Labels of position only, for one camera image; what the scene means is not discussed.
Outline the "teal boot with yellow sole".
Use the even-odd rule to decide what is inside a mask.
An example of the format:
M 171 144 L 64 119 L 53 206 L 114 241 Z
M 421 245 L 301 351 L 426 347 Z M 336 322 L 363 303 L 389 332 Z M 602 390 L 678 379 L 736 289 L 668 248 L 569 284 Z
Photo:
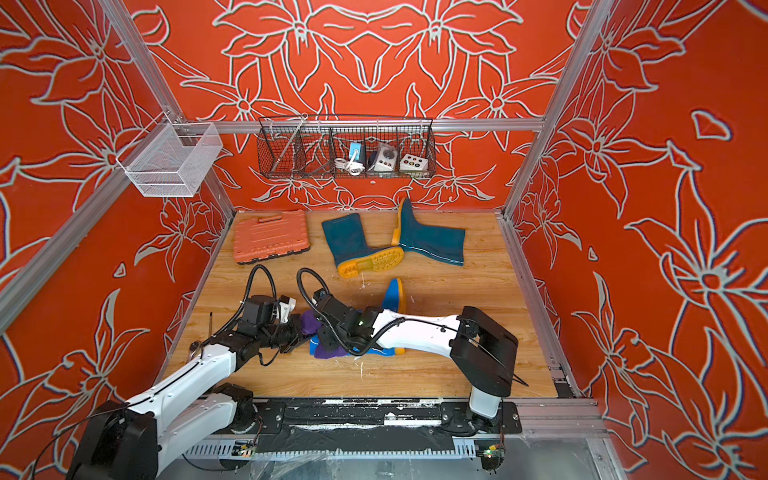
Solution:
M 326 220 L 321 225 L 341 278 L 353 278 L 365 271 L 390 270 L 404 259 L 400 246 L 370 246 L 358 213 Z

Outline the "purple cloth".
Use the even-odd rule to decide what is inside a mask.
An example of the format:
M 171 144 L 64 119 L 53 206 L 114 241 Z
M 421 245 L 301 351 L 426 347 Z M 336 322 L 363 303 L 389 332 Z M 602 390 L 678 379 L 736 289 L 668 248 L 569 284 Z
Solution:
M 348 356 L 337 336 L 331 329 L 323 325 L 314 311 L 308 310 L 301 314 L 302 334 L 309 336 L 310 354 L 321 360 Z

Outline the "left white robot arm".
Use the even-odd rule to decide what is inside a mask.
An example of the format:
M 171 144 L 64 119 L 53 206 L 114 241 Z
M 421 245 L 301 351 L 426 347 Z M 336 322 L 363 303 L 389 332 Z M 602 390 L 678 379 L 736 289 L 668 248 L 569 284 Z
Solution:
M 300 344 L 302 321 L 287 296 L 254 295 L 233 323 L 209 338 L 186 365 L 123 404 L 108 401 L 88 420 L 69 479 L 154 479 L 208 435 L 262 427 L 250 390 L 228 377 L 263 348 Z

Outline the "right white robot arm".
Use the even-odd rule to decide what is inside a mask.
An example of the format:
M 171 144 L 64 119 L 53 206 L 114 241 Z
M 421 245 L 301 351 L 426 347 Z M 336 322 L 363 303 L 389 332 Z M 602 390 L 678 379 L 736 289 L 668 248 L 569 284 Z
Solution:
M 448 358 L 471 385 L 470 411 L 486 419 L 495 418 L 502 400 L 511 395 L 519 341 L 476 307 L 443 317 L 380 307 L 358 311 L 324 289 L 313 294 L 310 305 L 326 349 L 361 356 L 373 349 L 403 348 Z

